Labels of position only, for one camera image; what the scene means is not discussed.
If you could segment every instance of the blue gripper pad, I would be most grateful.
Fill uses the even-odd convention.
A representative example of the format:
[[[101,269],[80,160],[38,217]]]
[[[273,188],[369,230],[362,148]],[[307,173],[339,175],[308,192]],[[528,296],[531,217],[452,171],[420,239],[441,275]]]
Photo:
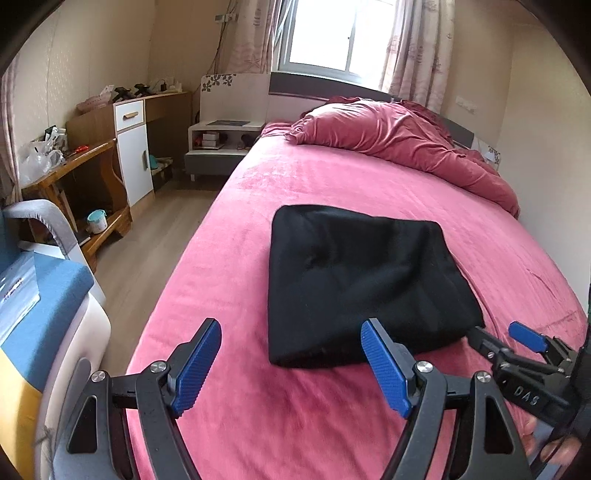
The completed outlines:
[[[214,321],[203,334],[201,341],[191,353],[189,360],[176,378],[176,396],[170,405],[175,416],[195,405],[201,387],[222,344],[222,327]]]
[[[409,381],[414,385],[412,370],[414,358],[404,345],[392,341],[376,319],[366,320],[363,323],[361,346],[388,405],[400,413],[403,418],[408,418],[414,404],[416,404],[410,395],[408,385]],[[405,364],[409,362],[410,364],[399,366],[394,359],[396,354],[402,356]]]
[[[509,325],[509,336],[520,344],[525,345],[532,352],[542,353],[548,349],[548,344],[546,343],[544,335],[533,331],[522,323],[512,322]]]

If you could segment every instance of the pink basket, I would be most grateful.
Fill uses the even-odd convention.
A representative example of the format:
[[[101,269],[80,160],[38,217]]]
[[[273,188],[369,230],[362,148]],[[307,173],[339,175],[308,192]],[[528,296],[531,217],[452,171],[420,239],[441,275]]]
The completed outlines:
[[[76,108],[81,113],[87,113],[91,110],[96,110],[97,108],[106,106],[111,101],[111,92],[103,93],[102,95],[95,95],[94,97],[90,97],[88,100],[85,100],[82,103],[76,105]]]

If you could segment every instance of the finger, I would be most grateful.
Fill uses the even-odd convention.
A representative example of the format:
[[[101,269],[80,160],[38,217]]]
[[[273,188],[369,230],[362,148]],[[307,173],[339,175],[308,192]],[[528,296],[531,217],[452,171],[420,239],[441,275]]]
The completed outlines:
[[[523,428],[523,435],[532,435],[537,425],[538,419],[530,416],[528,420],[525,422],[525,426]]]
[[[540,453],[540,459],[545,462],[559,444],[560,440],[555,440],[546,445]],[[569,465],[574,460],[580,448],[581,442],[575,437],[569,437],[550,459],[550,463],[555,465]]]
[[[537,446],[537,442],[533,435],[526,435],[521,438],[521,443],[523,443],[523,448],[525,450],[525,454],[530,456],[532,453],[535,452],[535,447]]]

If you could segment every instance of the power socket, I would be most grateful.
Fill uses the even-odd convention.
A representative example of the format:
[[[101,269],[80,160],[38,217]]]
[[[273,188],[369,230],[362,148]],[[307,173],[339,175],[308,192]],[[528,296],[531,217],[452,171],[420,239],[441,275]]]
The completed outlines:
[[[477,104],[472,103],[469,100],[466,100],[465,98],[462,98],[460,96],[456,97],[456,103],[462,108],[468,110],[472,115],[474,115],[476,113],[476,110],[478,110]]]
[[[223,14],[215,16],[215,23],[237,22],[238,14]]]

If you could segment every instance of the human hand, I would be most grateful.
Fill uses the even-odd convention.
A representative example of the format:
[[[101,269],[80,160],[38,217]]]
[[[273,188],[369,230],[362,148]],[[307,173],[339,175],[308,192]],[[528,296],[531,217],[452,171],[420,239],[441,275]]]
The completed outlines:
[[[525,424],[524,434],[521,437],[525,454],[527,456],[531,455],[536,450],[537,442],[534,438],[534,430],[537,426],[537,423],[538,420],[535,417],[531,417]],[[555,478],[560,478],[562,476],[566,468],[571,464],[571,462],[574,460],[574,457],[581,448],[581,442],[577,437],[567,437],[563,441],[562,445],[560,445],[561,441],[562,439],[553,440],[552,442],[545,445],[540,452],[540,460],[545,462],[552,455],[554,450],[558,449],[556,453],[552,455],[552,458],[549,461],[549,463],[552,465],[562,465],[562,468],[558,471]]]

